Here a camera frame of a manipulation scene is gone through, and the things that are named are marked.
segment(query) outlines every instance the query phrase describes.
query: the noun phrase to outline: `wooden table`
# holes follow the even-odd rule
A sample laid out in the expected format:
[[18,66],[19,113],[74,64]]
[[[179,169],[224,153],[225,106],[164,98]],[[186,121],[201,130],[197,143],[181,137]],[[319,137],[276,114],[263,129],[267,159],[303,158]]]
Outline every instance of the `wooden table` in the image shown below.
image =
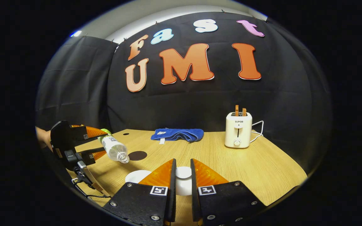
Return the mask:
[[[153,171],[170,159],[177,160],[177,167],[190,166],[191,159],[209,166],[228,181],[242,181],[266,206],[286,194],[294,186],[307,179],[304,170],[285,152],[260,136],[248,148],[228,148],[224,145],[225,132],[205,132],[202,140],[188,143],[186,140],[159,141],[151,140],[154,131],[123,130],[113,136],[128,148],[128,154],[144,151],[148,155],[139,161],[123,164],[112,161],[104,155],[89,165],[88,168],[96,180],[110,194],[114,195],[125,183],[125,176],[135,170]],[[102,147],[98,140],[76,147],[76,151]],[[72,178],[75,173],[69,171]],[[79,187],[89,195],[98,195],[93,190],[79,183]],[[192,221],[191,196],[176,196],[176,222],[174,226],[194,225]],[[107,198],[93,197],[99,205],[108,202]]]

